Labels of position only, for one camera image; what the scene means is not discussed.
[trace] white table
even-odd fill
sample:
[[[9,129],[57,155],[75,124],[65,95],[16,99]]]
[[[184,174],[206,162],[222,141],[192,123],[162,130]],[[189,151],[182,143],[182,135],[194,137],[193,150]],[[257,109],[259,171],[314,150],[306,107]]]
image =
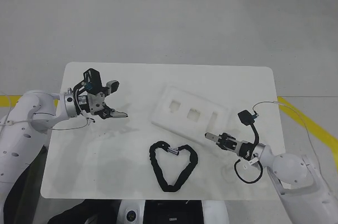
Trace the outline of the white table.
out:
[[[109,107],[129,114],[125,119],[101,120],[87,128],[53,131],[41,187],[45,198],[68,199],[277,199],[266,172],[256,184],[241,182],[233,171],[234,153],[222,151],[213,143],[202,147],[150,123],[167,84],[176,86],[230,110],[227,133],[253,142],[250,127],[240,123],[237,113],[251,111],[254,103],[276,100],[273,72],[267,67],[192,66],[169,64],[78,63],[67,64],[61,91],[83,79],[83,72],[94,68],[102,82],[118,80],[119,89],[106,98]],[[274,154],[285,151],[279,109],[260,105],[255,125],[260,141],[270,144]],[[56,125],[78,127],[79,117]],[[199,155],[193,173],[176,193],[163,192],[149,161],[149,147],[157,141],[172,147],[189,144]],[[189,153],[178,157],[157,150],[157,160],[168,183],[174,183],[187,165]],[[258,170],[239,172],[254,179]]]

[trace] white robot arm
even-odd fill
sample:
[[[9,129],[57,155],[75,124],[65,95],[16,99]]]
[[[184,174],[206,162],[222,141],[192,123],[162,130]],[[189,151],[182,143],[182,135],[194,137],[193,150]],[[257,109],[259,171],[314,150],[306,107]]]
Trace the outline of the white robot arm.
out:
[[[307,156],[298,157],[289,153],[274,156],[270,146],[259,143],[259,135],[253,125],[256,116],[247,110],[238,115],[243,124],[252,127],[254,143],[238,141],[227,133],[219,136],[205,134],[207,139],[215,142],[221,149],[236,153],[250,165],[257,163],[261,170],[259,178],[251,182],[245,181],[237,173],[236,165],[240,162],[238,160],[234,165],[238,177],[245,183],[253,184],[261,178],[263,169],[267,167],[267,173],[293,224],[338,224],[338,202],[314,163]],[[285,189],[281,183],[298,185],[306,180],[308,174],[313,177],[313,184],[310,186]]]
[[[106,96],[118,89],[118,81],[110,81],[102,87],[100,74],[94,69],[87,70],[83,76],[84,80],[74,87],[75,93],[71,89],[62,94],[25,93],[9,115],[0,120],[0,223],[3,223],[3,206],[11,188],[39,154],[49,129],[86,112],[103,119],[127,117],[104,102]],[[59,100],[59,113],[54,100]],[[85,126],[94,122],[88,117],[86,120]]]

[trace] yellow floor stripe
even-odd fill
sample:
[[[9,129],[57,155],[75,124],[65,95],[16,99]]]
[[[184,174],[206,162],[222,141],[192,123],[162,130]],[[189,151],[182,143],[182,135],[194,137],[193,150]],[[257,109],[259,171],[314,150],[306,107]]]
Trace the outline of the yellow floor stripe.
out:
[[[13,106],[15,106],[16,102],[21,96],[10,96],[11,103]],[[278,97],[278,101],[282,102],[284,104],[287,104],[288,106],[296,109],[293,105],[291,105],[289,102],[287,102],[284,98]],[[8,106],[8,100],[5,96],[0,96],[0,107]],[[284,106],[279,106],[280,110],[285,112],[288,116],[290,116],[295,122],[298,124],[303,125],[302,121],[300,120],[299,116],[291,111],[288,108],[285,108]],[[312,133],[316,138],[318,138],[320,141],[322,141],[328,148],[331,149],[333,153],[333,158],[335,160],[335,164],[338,171],[338,139],[336,139],[334,136],[332,136],[329,132],[321,128],[318,124],[316,124],[313,120],[311,120],[309,117],[305,116],[302,112],[300,112],[298,109],[296,109],[301,117],[304,119],[307,128],[310,133]]]
[[[336,168],[338,171],[338,139],[332,136],[328,131],[321,128],[318,124],[316,124],[313,120],[311,120],[309,117],[307,117],[302,112],[300,112],[297,108],[295,108],[292,104],[287,102],[284,98],[278,97],[278,101],[295,109],[300,114],[300,116],[303,118],[304,122],[306,123],[308,131],[312,133],[316,138],[318,138],[322,143],[324,143],[328,148],[331,149],[333,158],[335,160]],[[304,126],[300,117],[295,112],[293,112],[292,110],[284,106],[279,106],[279,107],[280,107],[280,110],[285,112],[295,122],[297,122],[301,126]]]
[[[11,100],[11,105],[14,107],[16,105],[16,102],[19,100],[21,97],[20,95],[14,95],[14,96],[9,96]],[[55,106],[57,106],[58,100],[54,101]],[[0,107],[5,107],[9,106],[8,104],[8,98],[6,96],[0,96]]]

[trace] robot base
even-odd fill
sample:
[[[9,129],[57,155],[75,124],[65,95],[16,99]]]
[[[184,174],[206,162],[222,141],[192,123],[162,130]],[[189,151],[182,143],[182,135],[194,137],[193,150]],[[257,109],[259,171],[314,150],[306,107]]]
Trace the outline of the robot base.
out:
[[[222,200],[122,200],[117,224],[229,224]]]

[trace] heart-shaped chain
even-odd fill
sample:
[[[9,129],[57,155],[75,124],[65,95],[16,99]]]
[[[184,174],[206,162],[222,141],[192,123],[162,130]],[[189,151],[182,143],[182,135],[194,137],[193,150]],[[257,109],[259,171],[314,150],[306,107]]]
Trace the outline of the heart-shaped chain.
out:
[[[168,185],[167,181],[163,177],[163,171],[160,168],[158,161],[156,159],[156,149],[161,148],[166,152],[173,153],[178,155],[181,150],[188,150],[190,152],[190,162],[180,173],[178,179],[176,180],[174,185]],[[159,186],[164,192],[177,192],[181,186],[185,183],[185,181],[189,178],[191,172],[198,164],[198,154],[191,148],[189,145],[180,146],[177,149],[173,149],[170,145],[164,141],[159,141],[153,144],[149,149],[149,158],[151,160],[151,164],[153,166],[154,173],[157,177]]]

